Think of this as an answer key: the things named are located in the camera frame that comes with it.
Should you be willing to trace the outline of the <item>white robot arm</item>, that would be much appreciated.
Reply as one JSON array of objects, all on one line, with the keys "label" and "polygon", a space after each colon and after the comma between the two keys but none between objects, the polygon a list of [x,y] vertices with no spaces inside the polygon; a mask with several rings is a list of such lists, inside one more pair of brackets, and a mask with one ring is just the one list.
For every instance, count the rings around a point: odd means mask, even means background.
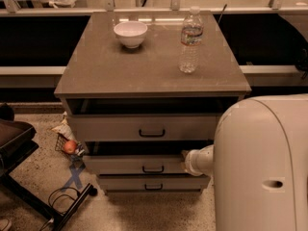
[{"label": "white robot arm", "polygon": [[308,231],[308,94],[233,105],[183,167],[214,177],[216,231]]}]

